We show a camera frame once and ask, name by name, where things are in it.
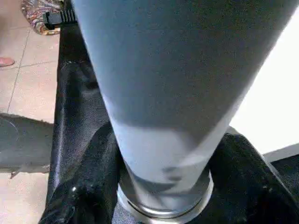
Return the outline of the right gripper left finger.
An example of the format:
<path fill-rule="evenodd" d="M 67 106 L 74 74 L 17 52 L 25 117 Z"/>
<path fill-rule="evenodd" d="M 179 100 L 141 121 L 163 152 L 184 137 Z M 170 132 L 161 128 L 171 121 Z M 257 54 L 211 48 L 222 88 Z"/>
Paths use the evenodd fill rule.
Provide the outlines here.
<path fill-rule="evenodd" d="M 74 175 L 55 189 L 40 223 L 112 223 L 122 165 L 116 137 L 107 122 L 94 134 Z"/>

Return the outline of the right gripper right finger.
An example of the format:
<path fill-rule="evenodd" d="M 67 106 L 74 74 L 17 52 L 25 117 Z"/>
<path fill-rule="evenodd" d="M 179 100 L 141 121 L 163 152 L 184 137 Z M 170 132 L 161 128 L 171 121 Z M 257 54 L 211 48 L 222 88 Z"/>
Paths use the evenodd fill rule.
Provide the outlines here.
<path fill-rule="evenodd" d="M 209 162 L 214 189 L 205 224 L 297 224 L 299 200 L 242 135 L 226 133 Z"/>

